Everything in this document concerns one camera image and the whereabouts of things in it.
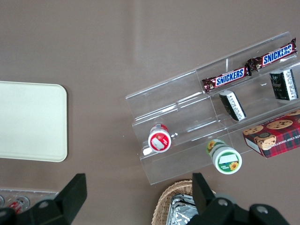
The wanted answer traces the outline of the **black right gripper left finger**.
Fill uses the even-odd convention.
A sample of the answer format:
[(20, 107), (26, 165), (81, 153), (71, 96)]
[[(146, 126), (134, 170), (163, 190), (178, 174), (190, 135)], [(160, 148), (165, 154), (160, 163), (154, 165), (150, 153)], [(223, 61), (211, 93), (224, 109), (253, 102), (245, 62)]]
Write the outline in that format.
[(87, 198), (86, 175), (78, 173), (54, 199), (39, 201), (17, 216), (19, 225), (70, 225)]

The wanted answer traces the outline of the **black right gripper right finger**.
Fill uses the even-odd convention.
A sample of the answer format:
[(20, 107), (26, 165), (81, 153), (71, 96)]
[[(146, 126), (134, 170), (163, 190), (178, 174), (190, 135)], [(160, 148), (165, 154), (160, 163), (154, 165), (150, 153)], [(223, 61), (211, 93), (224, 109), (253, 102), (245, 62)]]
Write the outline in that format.
[(189, 225), (248, 225), (248, 211), (228, 195), (214, 194), (201, 173), (193, 173), (192, 196), (198, 214)]

